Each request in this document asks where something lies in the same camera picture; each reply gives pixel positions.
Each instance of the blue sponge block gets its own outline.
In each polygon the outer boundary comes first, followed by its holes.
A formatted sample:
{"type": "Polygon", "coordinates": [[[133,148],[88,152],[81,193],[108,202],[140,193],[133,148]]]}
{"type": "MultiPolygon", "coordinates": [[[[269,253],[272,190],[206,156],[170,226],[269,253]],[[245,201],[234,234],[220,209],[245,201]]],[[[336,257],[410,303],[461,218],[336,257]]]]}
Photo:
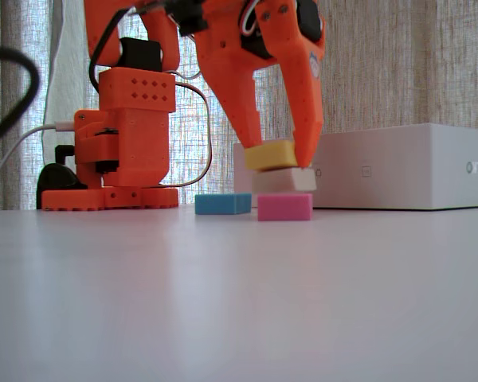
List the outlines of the blue sponge block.
{"type": "Polygon", "coordinates": [[[252,210],[251,193],[206,194],[194,197],[197,215],[238,215],[252,210]]]}

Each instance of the yellow sponge block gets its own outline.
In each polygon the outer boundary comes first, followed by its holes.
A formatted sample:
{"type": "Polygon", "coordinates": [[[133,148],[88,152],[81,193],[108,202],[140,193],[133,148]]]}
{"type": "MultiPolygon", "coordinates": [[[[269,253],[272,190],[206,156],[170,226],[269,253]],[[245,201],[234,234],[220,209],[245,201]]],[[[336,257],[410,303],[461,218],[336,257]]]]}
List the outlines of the yellow sponge block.
{"type": "Polygon", "coordinates": [[[251,147],[245,150],[245,156],[246,168],[249,170],[265,171],[297,166],[294,142],[291,141],[274,141],[251,147]]]}

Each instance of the black cable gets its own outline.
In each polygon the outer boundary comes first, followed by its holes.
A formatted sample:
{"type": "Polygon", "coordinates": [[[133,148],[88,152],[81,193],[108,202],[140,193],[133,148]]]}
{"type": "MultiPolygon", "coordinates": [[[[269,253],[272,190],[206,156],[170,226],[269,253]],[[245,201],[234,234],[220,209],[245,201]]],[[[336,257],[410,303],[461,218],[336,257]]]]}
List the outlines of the black cable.
{"type": "Polygon", "coordinates": [[[129,8],[124,8],[121,10],[118,10],[113,18],[110,20],[108,23],[108,26],[103,32],[103,35],[99,39],[99,42],[96,45],[96,48],[94,49],[94,53],[90,57],[90,65],[88,66],[88,78],[90,79],[90,82],[92,82],[92,86],[96,89],[96,92],[99,93],[99,84],[97,83],[96,80],[96,65],[97,61],[99,60],[99,57],[101,56],[101,53],[104,50],[104,47],[108,43],[108,40],[112,36],[113,31],[119,24],[120,20],[125,16],[125,14],[129,12],[129,8]]]}
{"type": "Polygon", "coordinates": [[[14,124],[22,117],[30,104],[35,99],[39,90],[39,71],[35,64],[16,49],[0,47],[0,60],[20,64],[30,74],[30,86],[23,98],[14,106],[8,115],[0,121],[0,139],[9,131],[14,124]]]}

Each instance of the sheer curtain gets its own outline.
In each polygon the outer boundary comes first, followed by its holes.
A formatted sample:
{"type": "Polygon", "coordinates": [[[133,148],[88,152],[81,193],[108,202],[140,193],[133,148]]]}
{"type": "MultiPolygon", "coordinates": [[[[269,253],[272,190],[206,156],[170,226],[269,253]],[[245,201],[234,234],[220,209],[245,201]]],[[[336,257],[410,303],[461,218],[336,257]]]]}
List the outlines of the sheer curtain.
{"type": "MultiPolygon", "coordinates": [[[[42,124],[49,73],[51,0],[0,0],[0,45],[16,48],[32,58],[41,72],[41,86],[33,105],[0,142],[2,155],[16,139],[42,124]]],[[[0,119],[29,86],[28,74],[14,64],[0,63],[0,119]]],[[[35,199],[33,187],[42,164],[39,137],[28,139],[10,159],[0,177],[0,209],[27,209],[35,199]]]]}
{"type": "MultiPolygon", "coordinates": [[[[0,1],[0,43],[22,49],[42,73],[35,105],[0,143],[0,156],[19,131],[42,124],[43,117],[47,123],[72,119],[79,108],[97,107],[87,78],[82,4],[82,0],[0,1]]],[[[327,20],[323,131],[423,122],[478,129],[478,1],[319,0],[319,8],[327,20]]],[[[126,19],[120,28],[124,35],[146,36],[138,18],[126,19]]],[[[180,71],[195,73],[194,46],[181,39],[180,47],[180,71]]],[[[259,71],[255,80],[264,138],[290,137],[292,117],[280,70],[259,71]]],[[[19,70],[0,65],[0,117],[27,84],[19,70]]],[[[210,99],[214,163],[203,181],[181,190],[182,203],[192,202],[197,192],[232,191],[232,145],[237,142],[205,81],[200,78],[192,84],[210,99]]],[[[178,90],[178,111],[171,120],[172,168],[166,182],[195,177],[206,161],[202,101],[178,90]]],[[[43,159],[51,162],[56,143],[71,141],[70,134],[54,133],[46,133],[42,141],[30,139],[2,175],[0,209],[32,208],[43,159]]]]}

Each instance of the table surface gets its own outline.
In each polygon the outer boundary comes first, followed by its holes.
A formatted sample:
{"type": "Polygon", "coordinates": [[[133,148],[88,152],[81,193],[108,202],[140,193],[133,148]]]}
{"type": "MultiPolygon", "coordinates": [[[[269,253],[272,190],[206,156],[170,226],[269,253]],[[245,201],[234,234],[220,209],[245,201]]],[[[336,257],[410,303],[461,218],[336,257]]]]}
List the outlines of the table surface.
{"type": "Polygon", "coordinates": [[[477,380],[478,209],[0,212],[0,382],[477,380]]]}

